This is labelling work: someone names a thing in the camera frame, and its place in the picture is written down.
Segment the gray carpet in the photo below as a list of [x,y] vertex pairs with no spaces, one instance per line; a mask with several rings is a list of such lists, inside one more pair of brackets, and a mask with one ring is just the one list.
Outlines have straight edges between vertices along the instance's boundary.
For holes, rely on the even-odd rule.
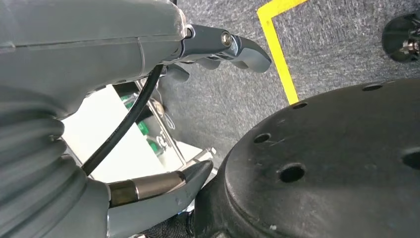
[[[257,9],[265,0],[179,0],[189,23],[225,28],[268,46]],[[273,19],[299,98],[363,82],[415,77],[419,64],[384,54],[384,25],[420,9],[420,0],[308,0]],[[225,62],[213,71],[182,65],[189,81],[160,84],[175,138],[218,151],[218,166],[232,146],[263,118],[288,105],[273,65],[257,74]]]

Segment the gray bellows joint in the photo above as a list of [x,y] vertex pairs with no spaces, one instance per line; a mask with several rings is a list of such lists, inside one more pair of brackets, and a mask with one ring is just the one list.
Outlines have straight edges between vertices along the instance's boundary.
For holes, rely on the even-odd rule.
[[0,113],[7,115],[0,124],[0,237],[46,237],[81,200],[88,179],[62,156],[64,126],[52,113],[10,108]]

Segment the gray robotic arm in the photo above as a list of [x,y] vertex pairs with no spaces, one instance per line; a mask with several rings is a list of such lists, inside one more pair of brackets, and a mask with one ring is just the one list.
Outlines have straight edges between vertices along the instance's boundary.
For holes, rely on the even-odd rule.
[[59,120],[157,64],[185,78],[174,63],[221,61],[257,72],[271,63],[250,40],[187,25],[165,0],[0,0],[0,238],[128,237],[184,209],[211,162],[183,171],[181,187],[109,209],[111,186],[62,155]]

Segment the hole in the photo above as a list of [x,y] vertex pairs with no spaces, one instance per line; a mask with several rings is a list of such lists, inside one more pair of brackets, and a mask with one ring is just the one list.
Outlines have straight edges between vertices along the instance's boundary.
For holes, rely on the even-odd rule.
[[298,103],[298,104],[293,106],[293,109],[304,108],[304,107],[306,107],[306,105],[307,105],[307,103]]
[[366,87],[364,87],[363,89],[362,89],[362,91],[373,91],[373,90],[376,90],[376,89],[380,89],[382,87],[382,85],[380,85],[380,84],[371,84],[371,85],[368,85],[368,86],[366,86]]
[[303,178],[305,170],[301,164],[287,165],[282,171],[280,171],[280,180],[282,182],[296,182]]
[[255,137],[254,143],[255,144],[260,144],[260,143],[266,142],[266,141],[268,141],[268,139],[270,139],[270,137],[271,137],[271,135],[268,134],[268,133],[258,135],[258,136]]
[[412,169],[420,170],[420,151],[404,156],[403,163]]

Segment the black cable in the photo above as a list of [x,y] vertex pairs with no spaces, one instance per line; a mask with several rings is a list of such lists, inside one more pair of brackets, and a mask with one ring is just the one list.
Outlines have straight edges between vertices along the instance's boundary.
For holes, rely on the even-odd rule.
[[86,175],[90,175],[91,172],[105,159],[105,157],[111,152],[121,138],[127,133],[128,129],[136,121],[137,117],[146,106],[147,101],[155,89],[155,86],[159,80],[160,73],[163,65],[157,65],[152,70],[152,73],[148,76],[147,81],[131,107],[127,115],[124,117],[119,126],[114,132],[106,139],[106,141],[90,156],[90,158],[82,165],[83,171]]

